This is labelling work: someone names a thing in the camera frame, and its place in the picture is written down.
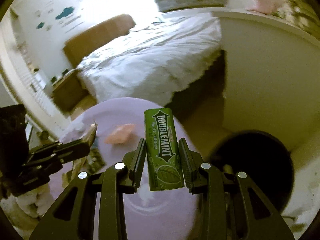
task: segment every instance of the wooden headboard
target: wooden headboard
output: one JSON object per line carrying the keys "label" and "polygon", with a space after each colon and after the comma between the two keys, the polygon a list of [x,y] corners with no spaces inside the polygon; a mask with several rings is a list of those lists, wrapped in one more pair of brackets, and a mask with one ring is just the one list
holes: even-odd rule
{"label": "wooden headboard", "polygon": [[63,51],[76,68],[84,57],[115,38],[127,35],[135,25],[128,14],[115,16],[72,37],[66,42]]}

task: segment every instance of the pink object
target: pink object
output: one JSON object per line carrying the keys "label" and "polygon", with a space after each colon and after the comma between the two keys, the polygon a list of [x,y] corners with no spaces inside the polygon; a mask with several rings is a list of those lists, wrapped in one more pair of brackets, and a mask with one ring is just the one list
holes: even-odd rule
{"label": "pink object", "polygon": [[[140,138],[145,138],[144,111],[161,106],[143,99],[137,98],[116,98],[102,102],[85,111],[71,124],[74,130],[67,128],[68,133],[64,138],[73,138],[79,133],[77,127],[89,126],[96,122],[98,124],[97,140],[98,149],[107,163],[102,168],[105,171],[109,166],[122,161],[127,152],[133,151],[138,145]],[[134,123],[136,136],[124,144],[106,144],[104,139],[118,125]],[[188,135],[177,119],[174,119],[177,138],[184,137],[189,148],[197,151],[192,145]],[[63,191],[61,174],[70,169],[63,169],[51,175],[49,183],[52,195],[55,198]],[[196,218],[198,204],[197,195],[191,195],[189,190],[179,188],[175,190],[151,192],[149,190],[148,166],[145,166],[138,192],[134,195],[124,194],[124,213],[128,239],[140,240],[177,240],[186,239],[190,233]],[[94,240],[98,239],[98,216],[95,216]]]}
{"label": "pink object", "polygon": [[129,137],[134,132],[135,124],[128,123],[118,126],[113,132],[104,140],[105,143],[119,144],[128,141]]}
{"label": "pink object", "polygon": [[253,8],[249,8],[250,11],[256,11],[263,14],[272,14],[279,7],[281,7],[282,0],[254,0],[255,5]]}

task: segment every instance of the black round object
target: black round object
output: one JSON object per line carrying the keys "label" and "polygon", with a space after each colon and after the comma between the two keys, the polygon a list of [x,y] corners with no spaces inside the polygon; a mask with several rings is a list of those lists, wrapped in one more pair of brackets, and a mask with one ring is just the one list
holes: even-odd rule
{"label": "black round object", "polygon": [[256,130],[237,133],[213,151],[210,161],[221,171],[228,164],[234,173],[246,172],[278,211],[288,203],[294,176],[290,152],[272,135]]}

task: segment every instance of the white blanket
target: white blanket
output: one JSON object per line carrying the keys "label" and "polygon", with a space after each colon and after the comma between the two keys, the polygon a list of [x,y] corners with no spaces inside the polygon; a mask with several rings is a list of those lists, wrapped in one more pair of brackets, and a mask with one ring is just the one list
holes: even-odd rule
{"label": "white blanket", "polygon": [[135,97],[161,106],[199,79],[220,55],[220,22],[210,14],[132,29],[77,67],[89,93],[103,102]]}

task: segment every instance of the purple table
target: purple table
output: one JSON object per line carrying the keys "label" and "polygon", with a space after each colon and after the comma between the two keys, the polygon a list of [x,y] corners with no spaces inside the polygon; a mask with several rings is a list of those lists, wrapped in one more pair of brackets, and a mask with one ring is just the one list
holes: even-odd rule
{"label": "purple table", "polygon": [[[161,107],[150,101],[137,98],[116,98],[102,102],[76,118],[61,141],[78,139],[81,132],[76,131],[74,127],[81,123],[88,126],[96,122],[98,124],[98,148],[107,163],[101,171],[105,171],[109,166],[122,161],[127,152],[135,150],[140,138],[145,138],[143,113],[151,108]],[[136,124],[137,136],[135,138],[125,145],[104,143],[106,136],[118,125],[127,123]],[[190,149],[196,151],[179,121],[174,119],[174,123],[177,138],[186,138]],[[55,199],[62,192],[61,174],[71,168],[72,164],[67,163],[61,171],[52,175],[49,185]],[[148,167],[147,162],[145,162],[138,192],[134,195],[124,194],[124,213],[128,239],[185,239],[194,224],[196,208],[197,196],[191,195],[186,187],[151,192],[149,190]],[[98,216],[95,217],[94,239],[98,239],[97,226]]]}

